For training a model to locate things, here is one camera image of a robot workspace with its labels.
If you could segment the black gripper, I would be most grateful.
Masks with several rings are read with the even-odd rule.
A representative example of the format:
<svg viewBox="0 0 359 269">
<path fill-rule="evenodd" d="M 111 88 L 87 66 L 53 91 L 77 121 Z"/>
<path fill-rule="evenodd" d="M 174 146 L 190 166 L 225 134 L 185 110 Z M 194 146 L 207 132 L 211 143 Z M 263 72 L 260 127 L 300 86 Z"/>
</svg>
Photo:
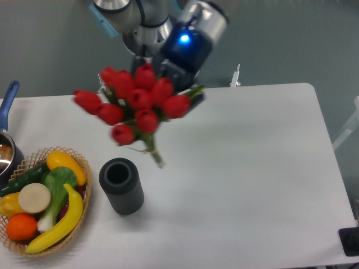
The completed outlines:
<svg viewBox="0 0 359 269">
<path fill-rule="evenodd" d="M 210 54 L 213 45 L 209 37 L 186 24 L 175 24 L 168 39 L 153 57 L 151 63 L 157 75 L 169 78 L 175 91 L 185 91 L 195 83 L 195 76 Z M 135 55 L 130 73 L 146 63 L 143 56 Z M 204 101 L 202 91 L 189 91 L 184 117 Z"/>
</svg>

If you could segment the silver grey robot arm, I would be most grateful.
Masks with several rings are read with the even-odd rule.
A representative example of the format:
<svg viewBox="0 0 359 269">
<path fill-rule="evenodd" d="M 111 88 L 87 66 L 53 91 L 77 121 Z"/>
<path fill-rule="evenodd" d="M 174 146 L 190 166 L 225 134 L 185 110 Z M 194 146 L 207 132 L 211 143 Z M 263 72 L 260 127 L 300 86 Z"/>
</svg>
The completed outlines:
<svg viewBox="0 0 359 269">
<path fill-rule="evenodd" d="M 176 94 L 193 89 L 202 65 L 227 28 L 236 1 L 91 1 L 89 10 L 109 35 L 121 35 L 134 54 L 131 73 L 146 62 Z"/>
</svg>

